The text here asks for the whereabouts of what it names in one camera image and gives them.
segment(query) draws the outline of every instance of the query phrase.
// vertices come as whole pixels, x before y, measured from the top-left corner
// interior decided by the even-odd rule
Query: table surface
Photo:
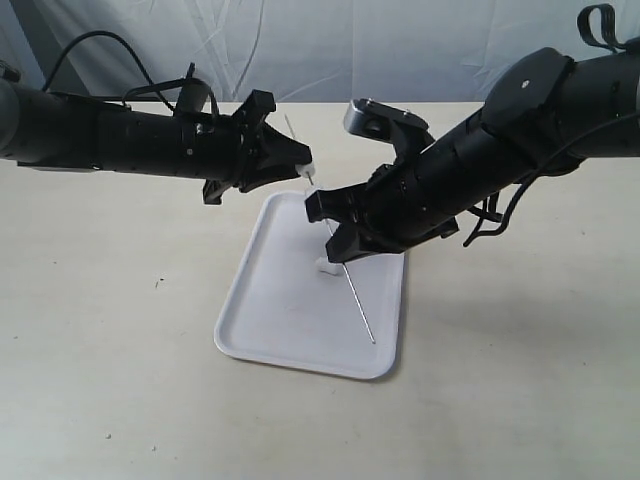
[[[437,137],[478,105],[403,107]],[[326,187],[393,158],[345,108],[270,117]],[[373,383],[216,349],[262,202],[306,183],[222,207],[201,183],[0,162],[0,477],[638,478],[638,160],[540,180],[502,237],[462,248],[463,215],[411,251],[399,358]]]

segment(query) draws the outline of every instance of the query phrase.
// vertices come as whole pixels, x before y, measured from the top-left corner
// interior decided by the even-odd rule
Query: white backdrop
[[[279,101],[482,100],[514,61],[543,46],[578,59],[576,17],[596,0],[40,0],[66,44],[92,29],[131,41],[156,81],[190,61],[220,100],[252,88]],[[611,2],[621,39],[640,34],[640,2]],[[91,40],[72,62],[92,94],[143,83],[123,50]]]

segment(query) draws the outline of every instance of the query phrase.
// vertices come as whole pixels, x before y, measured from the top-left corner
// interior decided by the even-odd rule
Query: plastic tray
[[[225,354],[358,379],[385,374],[396,356],[404,255],[348,264],[376,343],[344,275],[319,272],[329,232],[307,221],[298,192],[265,202],[215,328]]]

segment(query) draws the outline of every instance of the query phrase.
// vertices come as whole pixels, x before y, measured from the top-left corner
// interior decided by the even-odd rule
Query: metal rod
[[[296,134],[293,131],[293,126],[289,121],[289,117],[287,114],[284,114],[284,120],[287,122],[287,126],[289,127],[289,131],[291,132],[291,137],[294,140],[297,140]],[[311,174],[307,173],[307,179],[311,186],[315,186],[313,183],[313,178],[311,178]],[[329,235],[333,236],[333,228],[331,228],[331,224],[328,219],[324,219],[324,224],[327,226],[327,230],[329,230]],[[373,336],[373,332],[371,331],[371,326],[369,325],[369,320],[367,320],[367,315],[364,313],[364,308],[362,307],[362,302],[360,301],[360,296],[358,295],[358,291],[356,290],[355,285],[353,284],[353,279],[351,278],[351,274],[349,273],[349,269],[346,264],[342,264],[342,270],[344,271],[344,276],[347,278],[347,282],[349,283],[349,288],[351,288],[351,293],[353,293],[353,299],[356,301],[356,305],[358,306],[358,311],[360,312],[360,317],[362,317],[362,322],[364,323],[365,328],[367,329],[367,333],[369,334],[369,339],[371,339],[371,343],[376,343],[376,339]]]

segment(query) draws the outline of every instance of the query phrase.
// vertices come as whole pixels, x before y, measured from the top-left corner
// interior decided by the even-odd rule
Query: black strap
[[[602,33],[603,42],[599,42],[593,36],[591,31],[591,23],[589,18],[591,12],[594,10],[600,11],[600,30]],[[640,51],[640,42],[638,38],[634,38],[626,43],[620,43],[616,38],[616,11],[608,3],[601,3],[599,5],[591,5],[585,7],[578,15],[578,31],[580,37],[584,40],[584,43],[592,47],[604,48],[611,53],[618,53],[618,50],[624,50],[628,52]]]

